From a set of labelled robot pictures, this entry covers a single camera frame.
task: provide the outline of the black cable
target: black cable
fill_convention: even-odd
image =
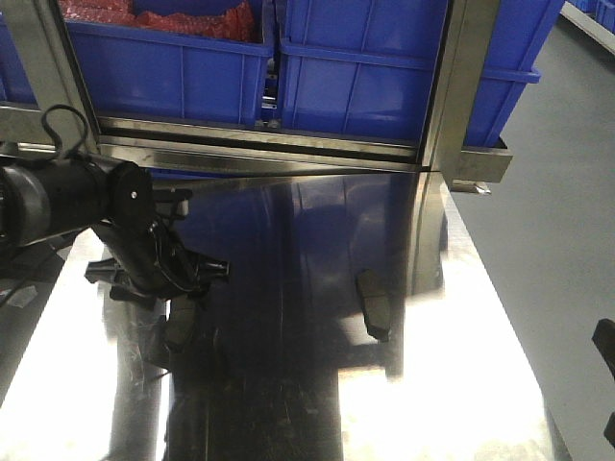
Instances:
[[[17,293],[17,291],[19,291],[19,289],[24,285],[24,283],[28,281],[35,274],[35,272],[38,270],[40,266],[42,266],[47,261],[49,261],[53,256],[55,256],[59,250],[72,245],[73,242],[75,241],[75,238],[77,238],[77,235],[80,232],[81,231],[79,230],[77,232],[70,233],[69,236],[58,247],[53,247],[50,245],[51,252],[49,252],[47,255],[42,257],[37,264],[34,264],[32,266],[30,271],[28,271],[20,280],[17,281],[15,285],[12,286],[9,293],[7,293],[5,297],[2,299],[2,301],[0,301],[0,309],[4,307],[5,304],[14,296],[14,294]]]
[[[153,384],[154,382],[156,382],[156,381],[158,381],[160,379],[163,379],[165,376],[170,375],[170,374],[171,374],[171,372],[167,370],[164,373],[160,373],[159,375],[155,375],[155,376],[150,377],[145,382],[147,382],[148,384]]]
[[[178,290],[185,293],[192,293],[199,289],[198,280],[195,280],[193,284],[188,285],[184,283],[184,280],[177,277],[172,270],[170,270],[164,263],[164,256],[162,254],[162,238],[158,226],[154,226],[151,230],[152,237],[154,238],[154,246],[156,251],[156,263],[158,264],[162,275]]]
[[[63,151],[63,143],[60,135],[49,125],[47,121],[47,116],[53,112],[54,110],[68,110],[69,112],[74,113],[79,117],[83,124],[83,129],[81,132],[81,137],[79,140],[68,150]],[[56,151],[58,152],[58,159],[62,160],[64,158],[71,158],[79,154],[79,147],[84,145],[87,138],[87,121],[86,118],[75,108],[67,106],[66,104],[56,104],[49,109],[47,109],[42,116],[40,117],[40,124],[42,128],[49,134],[49,137],[54,141],[54,146],[56,147]]]

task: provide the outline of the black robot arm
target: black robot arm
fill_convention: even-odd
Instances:
[[[81,116],[67,106],[50,108],[54,109]],[[57,155],[35,161],[2,158],[4,257],[19,247],[92,228],[113,258],[90,264],[86,276],[92,282],[111,283],[114,299],[199,299],[213,279],[228,276],[226,262],[187,250],[171,228],[173,216],[157,210],[157,202],[176,205],[187,200],[189,190],[156,193],[149,172],[133,162],[83,154],[79,144],[64,151],[62,140],[46,122],[47,113],[42,124],[56,142]]]

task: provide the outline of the blue crate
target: blue crate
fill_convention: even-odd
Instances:
[[[582,12],[594,12],[598,4],[598,0],[567,0],[575,5]]]
[[[596,21],[605,27],[606,30],[615,34],[615,3],[607,0],[598,0]]]
[[[284,128],[418,141],[433,64],[296,45],[282,38],[279,105]],[[493,146],[526,84],[540,74],[486,68],[466,144]]]
[[[273,4],[261,2],[253,5],[262,6],[262,43],[67,21],[94,107],[254,125],[275,41]],[[135,9],[165,14],[171,4],[180,12],[218,14],[238,0],[136,0]],[[5,100],[35,101],[1,16],[0,78]]]
[[[433,60],[447,0],[284,0],[292,43]],[[564,0],[502,0],[487,66],[531,70]]]

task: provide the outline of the metal frame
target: metal frame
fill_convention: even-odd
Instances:
[[[408,241],[408,272],[411,294],[416,296],[438,288],[441,280],[440,250],[445,223],[441,175],[421,175],[418,179],[410,228],[414,231]]]
[[[579,27],[582,31],[594,38],[606,50],[615,55],[615,34],[606,30],[602,25],[594,20],[592,16],[586,14],[575,7],[572,3],[564,3],[561,15]]]
[[[449,2],[419,161],[448,185],[457,168],[500,0]]]
[[[92,133],[87,147],[102,154],[143,166],[253,175],[441,171],[448,185],[453,180],[499,182],[510,163],[505,147],[462,149],[499,1],[449,0],[420,148],[323,133],[97,116],[56,0],[2,1],[38,105],[45,109],[65,103],[79,109]],[[3,140],[49,143],[39,116],[37,108],[0,106]],[[58,129],[73,136],[76,122],[67,117]]]
[[[98,123],[58,2],[2,0],[2,11],[38,106],[77,109],[88,122],[86,146],[96,152]],[[81,137],[81,122],[72,114],[54,114],[52,122],[66,144]]]

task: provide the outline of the red bag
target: red bag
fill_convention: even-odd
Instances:
[[[101,10],[99,8],[89,8],[67,5],[67,2],[60,1],[62,15],[66,19],[78,19],[80,21],[100,22],[106,24],[119,24],[122,26],[135,25],[135,16],[129,12],[117,12],[114,10]]]
[[[207,28],[203,35],[210,36],[211,38],[230,38],[231,34],[229,28],[227,27],[227,23],[224,20],[224,16],[222,16],[222,20],[220,20],[220,22],[212,24],[209,28]]]
[[[248,0],[243,0],[236,8],[236,11],[239,18],[240,40],[255,41],[255,21]]]
[[[211,36],[209,33],[216,31],[215,26],[222,22],[222,18],[221,16],[191,16],[182,12],[175,12],[168,16],[143,12],[137,17],[136,22],[140,27],[158,31]]]
[[[115,12],[133,12],[133,0],[61,0],[69,7],[95,8]]]
[[[241,40],[241,32],[239,31],[239,16],[237,15],[237,10],[235,8],[231,8],[224,13],[224,21],[229,31],[230,40]]]

